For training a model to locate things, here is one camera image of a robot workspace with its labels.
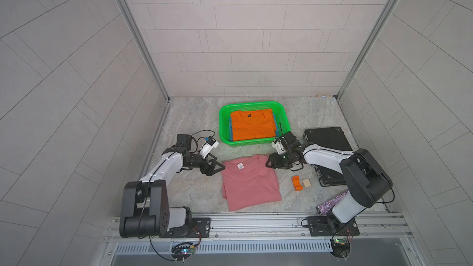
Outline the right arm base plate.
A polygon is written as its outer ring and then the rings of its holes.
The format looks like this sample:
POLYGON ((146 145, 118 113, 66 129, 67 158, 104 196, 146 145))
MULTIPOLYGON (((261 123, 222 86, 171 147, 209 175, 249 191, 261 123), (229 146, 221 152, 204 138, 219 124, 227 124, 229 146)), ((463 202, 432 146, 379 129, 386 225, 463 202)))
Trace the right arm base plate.
POLYGON ((304 228, 309 229, 310 236, 359 236, 360 230, 354 218, 348 223, 342 224, 334 217, 309 216, 301 221, 304 228))

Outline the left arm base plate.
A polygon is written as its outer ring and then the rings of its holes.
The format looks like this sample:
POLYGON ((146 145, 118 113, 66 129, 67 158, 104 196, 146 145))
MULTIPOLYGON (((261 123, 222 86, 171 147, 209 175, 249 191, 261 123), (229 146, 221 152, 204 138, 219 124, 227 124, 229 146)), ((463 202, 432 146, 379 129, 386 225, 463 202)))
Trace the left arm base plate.
POLYGON ((189 220, 181 227, 173 227, 165 232, 164 235, 159 235, 159 238, 202 238, 209 237, 211 229, 211 218, 198 217, 189 220))

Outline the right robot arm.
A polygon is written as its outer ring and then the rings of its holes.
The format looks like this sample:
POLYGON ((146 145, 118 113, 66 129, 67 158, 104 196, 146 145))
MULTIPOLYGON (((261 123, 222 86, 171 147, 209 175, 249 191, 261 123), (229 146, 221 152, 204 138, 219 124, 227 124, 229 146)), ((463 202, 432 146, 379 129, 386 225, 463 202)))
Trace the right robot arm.
POLYGON ((313 143, 302 145, 290 131, 275 138, 272 146, 276 152, 269 155, 267 167, 291 169, 298 163, 325 167, 343 176, 347 195, 326 213, 327 227, 333 235, 376 204, 393 186, 391 178, 366 149, 342 151, 313 143))

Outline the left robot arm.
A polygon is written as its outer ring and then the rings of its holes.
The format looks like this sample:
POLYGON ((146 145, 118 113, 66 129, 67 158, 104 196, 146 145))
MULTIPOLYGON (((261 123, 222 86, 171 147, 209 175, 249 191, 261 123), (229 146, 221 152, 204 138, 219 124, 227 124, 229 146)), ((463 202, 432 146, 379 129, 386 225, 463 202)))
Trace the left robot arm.
POLYGON ((192 150, 198 140, 179 134, 177 142, 167 148, 160 161, 138 181, 128 182, 123 190, 119 234, 122 238, 187 238, 197 236, 197 222, 188 207, 169 205, 168 185, 182 171, 199 169, 206 176, 225 170, 211 151, 219 142, 212 136, 204 139, 199 150, 192 150))

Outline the blue t-shirt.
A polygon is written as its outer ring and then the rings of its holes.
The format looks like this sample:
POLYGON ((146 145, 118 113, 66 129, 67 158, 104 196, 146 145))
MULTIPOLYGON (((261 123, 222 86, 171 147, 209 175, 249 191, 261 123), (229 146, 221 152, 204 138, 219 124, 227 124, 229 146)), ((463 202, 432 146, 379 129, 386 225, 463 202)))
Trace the blue t-shirt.
POLYGON ((229 141, 233 142, 233 126, 232 126, 232 117, 229 117, 229 141))

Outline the orange t-shirt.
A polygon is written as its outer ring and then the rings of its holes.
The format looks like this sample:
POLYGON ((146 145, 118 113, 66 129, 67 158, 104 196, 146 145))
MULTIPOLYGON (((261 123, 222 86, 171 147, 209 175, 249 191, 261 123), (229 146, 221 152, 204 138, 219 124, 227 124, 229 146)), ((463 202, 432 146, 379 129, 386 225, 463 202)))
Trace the orange t-shirt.
POLYGON ((230 122, 233 141, 267 139, 278 131, 271 109, 232 112, 230 122))

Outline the pink t-shirt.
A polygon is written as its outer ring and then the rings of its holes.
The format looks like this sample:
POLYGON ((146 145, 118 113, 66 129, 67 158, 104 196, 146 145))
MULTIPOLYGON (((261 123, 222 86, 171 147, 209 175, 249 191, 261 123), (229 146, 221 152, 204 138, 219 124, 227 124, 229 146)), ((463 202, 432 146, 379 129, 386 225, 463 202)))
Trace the pink t-shirt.
POLYGON ((229 211, 282 200, 274 169, 267 167, 267 155, 253 155, 223 162, 222 196, 229 211))

